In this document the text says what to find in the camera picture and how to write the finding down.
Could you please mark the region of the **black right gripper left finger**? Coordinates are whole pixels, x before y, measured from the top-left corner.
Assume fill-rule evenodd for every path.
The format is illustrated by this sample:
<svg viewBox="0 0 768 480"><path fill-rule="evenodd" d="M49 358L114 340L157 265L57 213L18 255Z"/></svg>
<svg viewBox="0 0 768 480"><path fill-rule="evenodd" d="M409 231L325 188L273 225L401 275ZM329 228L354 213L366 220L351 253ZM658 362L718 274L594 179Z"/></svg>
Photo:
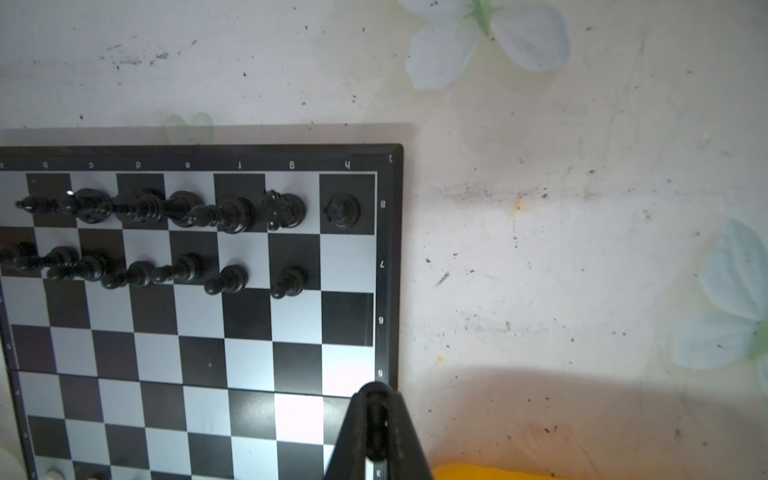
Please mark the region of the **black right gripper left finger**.
<svg viewBox="0 0 768 480"><path fill-rule="evenodd" d="M366 476L369 395L376 382L364 385L352 396L333 450L325 480L358 480Z"/></svg>

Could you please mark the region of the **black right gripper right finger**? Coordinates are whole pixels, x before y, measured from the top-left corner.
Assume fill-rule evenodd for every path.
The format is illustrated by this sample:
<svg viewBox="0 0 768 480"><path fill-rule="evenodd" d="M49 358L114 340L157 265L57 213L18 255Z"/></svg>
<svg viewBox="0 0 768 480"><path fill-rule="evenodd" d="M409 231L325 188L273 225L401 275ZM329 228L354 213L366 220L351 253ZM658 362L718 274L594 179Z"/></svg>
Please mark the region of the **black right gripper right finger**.
<svg viewBox="0 0 768 480"><path fill-rule="evenodd" d="M386 384L377 386L383 417L376 424L381 433L388 479L432 480L426 456L403 395Z"/></svg>

